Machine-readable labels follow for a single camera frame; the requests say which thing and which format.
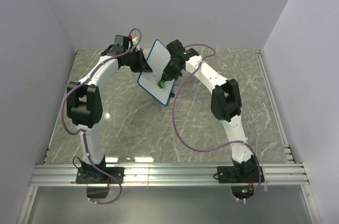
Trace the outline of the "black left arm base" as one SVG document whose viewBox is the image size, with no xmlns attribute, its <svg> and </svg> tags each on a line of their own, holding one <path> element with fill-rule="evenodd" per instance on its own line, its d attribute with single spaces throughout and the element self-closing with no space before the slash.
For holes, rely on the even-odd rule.
<svg viewBox="0 0 339 224">
<path fill-rule="evenodd" d="M 124 167 L 107 167 L 105 158 L 94 168 L 75 156 L 72 160 L 77 169 L 75 184 L 87 185 L 86 195 L 90 200 L 105 199 L 109 195 L 110 185 L 121 185 Z"/>
</svg>

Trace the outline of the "green whiteboard eraser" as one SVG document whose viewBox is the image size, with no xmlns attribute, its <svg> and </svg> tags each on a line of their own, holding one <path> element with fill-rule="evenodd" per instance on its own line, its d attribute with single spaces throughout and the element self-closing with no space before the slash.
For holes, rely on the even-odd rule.
<svg viewBox="0 0 339 224">
<path fill-rule="evenodd" d="M 160 87 L 160 88 L 165 88 L 165 81 L 158 81 L 157 85 Z"/>
</svg>

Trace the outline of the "blue framed whiteboard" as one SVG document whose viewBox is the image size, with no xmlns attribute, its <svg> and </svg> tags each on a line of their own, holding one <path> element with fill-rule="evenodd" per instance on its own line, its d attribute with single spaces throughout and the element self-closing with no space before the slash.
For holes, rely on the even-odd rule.
<svg viewBox="0 0 339 224">
<path fill-rule="evenodd" d="M 170 94 L 173 91 L 175 80 L 165 82 L 164 88 L 160 88 L 158 82 L 170 58 L 171 55 L 166 46 L 160 40 L 156 39 L 146 58 L 147 64 L 153 71 L 151 73 L 141 72 L 137 79 L 137 83 L 141 88 L 165 106 L 169 104 Z"/>
</svg>

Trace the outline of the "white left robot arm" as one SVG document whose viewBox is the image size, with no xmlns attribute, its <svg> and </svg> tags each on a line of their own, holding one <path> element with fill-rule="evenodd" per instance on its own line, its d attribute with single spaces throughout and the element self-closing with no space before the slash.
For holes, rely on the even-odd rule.
<svg viewBox="0 0 339 224">
<path fill-rule="evenodd" d="M 103 115 L 100 89 L 121 67 L 129 67 L 134 73 L 153 71 L 139 46 L 140 41 L 141 37 L 116 35 L 114 43 L 102 51 L 90 72 L 79 81 L 67 85 L 63 106 L 66 107 L 67 117 L 76 126 L 75 132 L 67 132 L 70 135 L 80 134 L 83 162 L 94 164 L 88 176 L 95 183 L 101 183 L 107 177 L 107 169 L 99 165 L 105 159 L 97 125 Z"/>
</svg>

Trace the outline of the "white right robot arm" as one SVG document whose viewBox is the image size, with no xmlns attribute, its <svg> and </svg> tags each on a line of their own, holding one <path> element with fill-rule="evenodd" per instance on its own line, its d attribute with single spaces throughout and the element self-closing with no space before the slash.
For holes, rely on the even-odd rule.
<svg viewBox="0 0 339 224">
<path fill-rule="evenodd" d="M 174 95 L 172 124 L 175 134 L 185 147 L 199 153 L 209 153 L 225 146 L 231 146 L 231 157 L 235 166 L 234 176 L 237 180 L 244 182 L 252 176 L 252 169 L 259 167 L 260 164 L 255 151 L 247 142 L 248 138 L 245 136 L 242 125 L 242 100 L 239 84 L 234 78 L 228 79 L 208 65 L 206 60 L 216 55 L 216 51 L 212 47 L 206 44 L 199 44 L 200 47 L 205 47 L 212 51 L 212 54 L 202 57 L 193 48 L 194 46 L 194 44 L 183 46 L 179 40 L 174 40 L 167 44 L 166 49 L 170 54 L 170 60 L 158 82 L 158 86 L 163 87 L 165 82 L 177 80 L 182 76 L 183 70 L 189 73 L 189 76 L 179 85 Z M 182 139 L 176 126 L 175 106 L 181 88 L 191 77 L 198 79 L 209 90 L 211 94 L 211 112 L 221 122 L 228 138 L 227 143 L 212 149 L 197 149 L 189 146 Z"/>
</svg>

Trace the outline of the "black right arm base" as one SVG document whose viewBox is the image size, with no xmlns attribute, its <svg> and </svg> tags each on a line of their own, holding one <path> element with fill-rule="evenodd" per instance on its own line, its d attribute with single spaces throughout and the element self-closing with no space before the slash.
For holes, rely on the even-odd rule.
<svg viewBox="0 0 339 224">
<path fill-rule="evenodd" d="M 265 182 L 262 168 L 260 167 L 260 174 L 258 168 L 255 168 L 248 177 L 237 173 L 235 166 L 218 166 L 217 172 L 213 175 L 213 178 L 218 181 L 219 184 L 232 184 L 231 192 L 236 200 L 249 200 L 255 194 L 254 184 Z"/>
</svg>

